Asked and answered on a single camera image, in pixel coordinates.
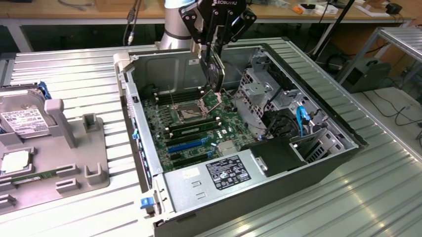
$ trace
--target hard drive label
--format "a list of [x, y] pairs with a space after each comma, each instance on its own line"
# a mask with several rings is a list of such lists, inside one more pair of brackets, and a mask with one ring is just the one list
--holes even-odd
[[223, 190], [251, 179], [239, 156], [207, 164], [207, 169], [217, 190]]
[[1, 113], [2, 121], [10, 126], [17, 135], [46, 131], [48, 126], [38, 109]]

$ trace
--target blue pcie slot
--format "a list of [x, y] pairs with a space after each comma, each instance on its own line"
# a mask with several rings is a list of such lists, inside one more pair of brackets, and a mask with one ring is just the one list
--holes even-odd
[[189, 142], [189, 143], [185, 143], [183, 145], [179, 145], [179, 146], [175, 146], [175, 147], [169, 147], [168, 148], [168, 153], [179, 152], [179, 151], [183, 151], [185, 149], [203, 146], [205, 144], [205, 142], [207, 142], [207, 139], [208, 138], [203, 138], [203, 139], [200, 139], [196, 142]]

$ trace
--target aluminum profile table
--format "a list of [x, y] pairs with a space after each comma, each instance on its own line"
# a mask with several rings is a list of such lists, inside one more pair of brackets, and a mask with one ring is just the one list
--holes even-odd
[[[316, 93], [368, 142], [367, 149], [316, 185], [213, 228], [211, 236], [420, 236], [422, 165], [418, 154], [371, 117], [350, 94], [281, 39], [264, 42], [290, 63]], [[48, 82], [64, 99], [64, 114], [85, 111], [105, 121], [109, 187], [0, 216], [1, 233], [13, 236], [148, 236], [139, 211], [140, 188], [117, 98], [112, 55], [152, 46], [22, 53], [12, 83]]]
[[370, 50], [370, 47], [375, 43], [378, 37], [382, 37], [390, 45], [396, 46], [403, 50], [410, 56], [414, 57], [415, 60], [422, 62], [422, 29], [410, 27], [410, 28], [399, 28], [399, 27], [386, 27], [376, 28], [374, 33], [371, 34], [368, 41], [363, 45], [359, 53], [354, 57], [351, 63], [347, 68], [342, 70], [342, 73], [338, 75], [338, 82], [342, 84], [355, 67], [356, 62], [364, 57], [366, 52]]

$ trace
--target wooden table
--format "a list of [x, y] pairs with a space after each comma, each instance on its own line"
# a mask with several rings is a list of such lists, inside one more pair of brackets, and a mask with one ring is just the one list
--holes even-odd
[[[139, 24], [163, 24], [164, 23], [164, 6], [163, 0], [144, 0], [145, 10], [139, 13]], [[73, 4], [88, 3], [92, 0], [72, 0]], [[296, 0], [288, 0], [291, 5], [296, 4]], [[21, 52], [30, 52], [32, 47], [20, 30], [22, 25], [109, 25], [125, 24], [127, 12], [99, 12], [95, 6], [85, 7], [85, 11], [80, 11], [72, 7], [61, 5], [57, 0], [33, 0], [32, 3], [0, 3], [8, 4], [8, 19], [2, 19], [10, 31], [16, 45]], [[320, 15], [298, 14], [291, 9], [277, 8], [272, 5], [251, 5], [251, 10], [257, 16], [256, 23], [318, 23]], [[334, 22], [340, 14], [328, 14], [323, 17], [322, 23]], [[412, 16], [402, 10], [400, 12], [404, 23], [408, 24]], [[351, 7], [342, 23], [394, 23], [392, 17], [370, 17], [355, 7]]]

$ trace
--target hard drive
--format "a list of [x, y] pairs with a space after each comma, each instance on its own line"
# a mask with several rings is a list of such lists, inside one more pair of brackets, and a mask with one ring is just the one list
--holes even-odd
[[0, 87], [1, 133], [14, 132], [21, 138], [48, 135], [56, 122], [44, 111], [46, 99], [50, 96], [42, 82]]

